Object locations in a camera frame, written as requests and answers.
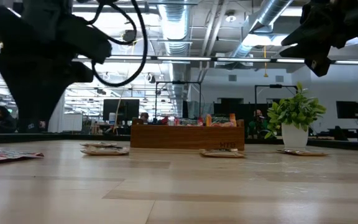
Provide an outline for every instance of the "hair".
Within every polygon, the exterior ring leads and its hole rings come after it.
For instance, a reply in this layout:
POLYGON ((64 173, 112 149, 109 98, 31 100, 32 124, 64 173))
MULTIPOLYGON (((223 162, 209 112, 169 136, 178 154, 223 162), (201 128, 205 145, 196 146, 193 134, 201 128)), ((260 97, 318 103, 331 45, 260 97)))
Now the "hair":
POLYGON ((143 113, 140 114, 140 117, 143 117, 143 116, 144 116, 145 118, 147 118, 147 119, 149 118, 149 114, 146 113, 146 112, 143 112, 143 113))
POLYGON ((3 118, 6 118, 10 115, 10 112, 7 110, 5 106, 0 106, 0 112, 3 118))

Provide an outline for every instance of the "bottle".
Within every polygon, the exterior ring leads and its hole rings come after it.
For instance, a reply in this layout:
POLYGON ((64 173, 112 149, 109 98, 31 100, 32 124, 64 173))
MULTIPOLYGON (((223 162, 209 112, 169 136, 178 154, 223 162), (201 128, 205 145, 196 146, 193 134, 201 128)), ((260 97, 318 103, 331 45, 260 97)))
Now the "bottle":
POLYGON ((109 124, 115 125, 116 123, 116 114, 115 113, 109 113, 109 124))

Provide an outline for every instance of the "black metal frame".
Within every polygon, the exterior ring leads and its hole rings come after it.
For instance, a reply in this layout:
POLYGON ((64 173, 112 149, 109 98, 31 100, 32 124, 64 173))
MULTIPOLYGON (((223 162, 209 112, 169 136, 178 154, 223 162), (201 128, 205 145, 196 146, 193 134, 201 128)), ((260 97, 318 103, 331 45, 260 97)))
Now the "black metal frame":
POLYGON ((201 117, 201 82, 183 82, 183 81, 172 81, 172 82, 168 82, 168 81, 161 81, 161 82, 155 82, 155 105, 154 105, 154 118, 157 117, 157 92, 158 92, 158 84, 160 83, 171 83, 174 85, 186 85, 186 84, 198 84, 198 86, 200 87, 200 103, 199 103, 199 112, 200 112, 200 117, 201 117))
POLYGON ((258 87, 269 87, 269 88, 294 88, 296 90, 296 92, 298 92, 298 87, 296 85, 280 85, 280 84, 273 84, 273 85, 255 85, 255 111, 258 109, 258 96, 257 96, 257 89, 258 87))

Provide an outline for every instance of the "person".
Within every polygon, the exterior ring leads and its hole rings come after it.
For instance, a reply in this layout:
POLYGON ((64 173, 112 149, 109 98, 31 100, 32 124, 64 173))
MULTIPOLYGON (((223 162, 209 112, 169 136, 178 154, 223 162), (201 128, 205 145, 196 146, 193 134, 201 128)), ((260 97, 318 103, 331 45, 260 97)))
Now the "person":
POLYGON ((14 133, 16 120, 4 106, 0 106, 0 133, 14 133))
POLYGON ((248 124, 248 134, 252 138, 259 138, 259 133, 267 130, 268 122, 262 114, 261 110, 254 111, 254 120, 248 124))
POLYGON ((143 120, 144 124, 147 124, 149 120, 149 114, 146 112, 141 113, 140 118, 143 120))

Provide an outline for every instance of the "wooden floor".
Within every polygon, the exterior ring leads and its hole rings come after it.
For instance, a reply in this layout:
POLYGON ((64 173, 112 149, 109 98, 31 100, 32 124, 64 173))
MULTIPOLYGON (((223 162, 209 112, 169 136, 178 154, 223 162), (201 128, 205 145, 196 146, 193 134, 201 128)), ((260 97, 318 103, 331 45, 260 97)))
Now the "wooden floor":
POLYGON ((79 143, 0 145, 45 154, 0 164, 0 224, 358 224, 358 151, 311 147, 331 155, 296 157, 248 145, 246 159, 145 149, 95 157, 79 143))

